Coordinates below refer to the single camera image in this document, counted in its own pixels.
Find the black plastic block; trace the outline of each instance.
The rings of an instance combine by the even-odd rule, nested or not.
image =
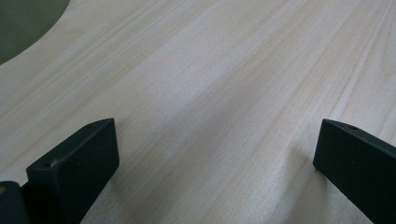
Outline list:
[[[396,147],[325,119],[314,165],[374,223],[396,223]]]
[[[114,119],[96,121],[68,137],[26,169],[27,189],[45,202],[40,221],[79,223],[119,163]]]

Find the wooden surface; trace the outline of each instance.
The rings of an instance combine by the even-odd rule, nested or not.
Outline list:
[[[322,119],[396,145],[396,2],[72,0],[0,65],[0,178],[116,119],[83,223],[370,223],[312,159]]]

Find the black rubber pad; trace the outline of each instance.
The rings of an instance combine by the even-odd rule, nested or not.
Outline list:
[[[374,223],[396,223],[396,147],[325,119],[314,165]]]

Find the clamp jaw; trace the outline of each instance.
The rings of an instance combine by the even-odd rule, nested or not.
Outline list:
[[[79,223],[119,164],[114,119],[88,124],[31,164],[21,188],[0,182],[0,223]]]
[[[396,223],[396,147],[324,119],[314,166],[374,223]]]

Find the wooden board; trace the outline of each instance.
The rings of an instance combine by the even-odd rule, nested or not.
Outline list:
[[[116,119],[83,223],[370,223],[312,160],[322,119],[396,145],[396,2],[72,0],[0,65],[0,178]]]

